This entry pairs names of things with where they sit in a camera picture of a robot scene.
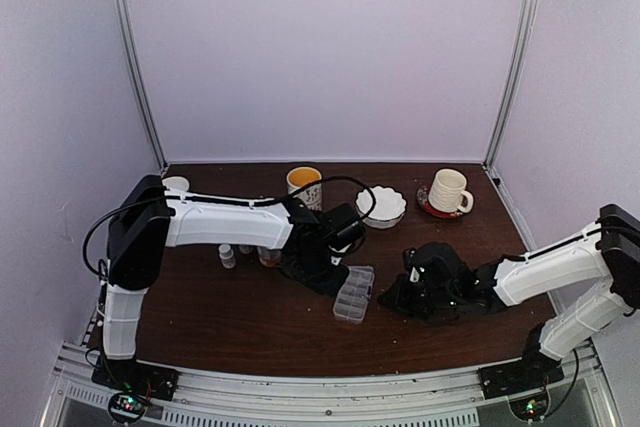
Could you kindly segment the grey-capped orange label bottle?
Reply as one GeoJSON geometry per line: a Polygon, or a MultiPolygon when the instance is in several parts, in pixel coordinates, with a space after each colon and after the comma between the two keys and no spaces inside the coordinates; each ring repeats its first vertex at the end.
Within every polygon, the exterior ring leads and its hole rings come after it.
{"type": "Polygon", "coordinates": [[[257,253],[259,262],[266,268],[274,268],[281,262],[282,253],[278,249],[267,249],[265,247],[258,247],[257,253]]]}

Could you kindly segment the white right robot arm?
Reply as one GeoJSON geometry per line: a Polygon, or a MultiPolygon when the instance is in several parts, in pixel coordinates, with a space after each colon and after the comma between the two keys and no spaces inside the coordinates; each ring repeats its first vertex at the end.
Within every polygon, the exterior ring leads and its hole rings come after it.
{"type": "Polygon", "coordinates": [[[581,231],[531,252],[471,269],[455,249],[429,242],[402,254],[404,272],[379,303],[425,322],[502,312],[583,281],[592,286],[570,307],[534,328],[513,366],[519,387],[535,387],[578,344],[639,308],[639,221],[616,204],[601,207],[581,231]]]}

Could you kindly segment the clear plastic pill organizer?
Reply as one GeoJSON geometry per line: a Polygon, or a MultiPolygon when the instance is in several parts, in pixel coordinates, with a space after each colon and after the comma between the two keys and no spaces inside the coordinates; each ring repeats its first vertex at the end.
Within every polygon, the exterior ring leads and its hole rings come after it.
{"type": "Polygon", "coordinates": [[[366,316],[374,280],[372,266],[350,267],[349,275],[334,301],[334,317],[339,321],[361,324],[366,316]]]}

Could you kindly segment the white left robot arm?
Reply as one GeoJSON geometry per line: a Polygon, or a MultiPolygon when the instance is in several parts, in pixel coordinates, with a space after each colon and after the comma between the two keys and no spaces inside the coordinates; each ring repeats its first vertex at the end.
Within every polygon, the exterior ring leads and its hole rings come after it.
{"type": "Polygon", "coordinates": [[[334,297],[349,270],[340,261],[364,238],[361,214],[342,203],[322,212],[287,194],[243,199],[167,188],[147,175],[108,227],[102,348],[106,376],[123,391],[144,371],[132,359],[146,293],[160,275],[166,249],[186,245],[249,245],[281,253],[287,277],[334,297]]]}

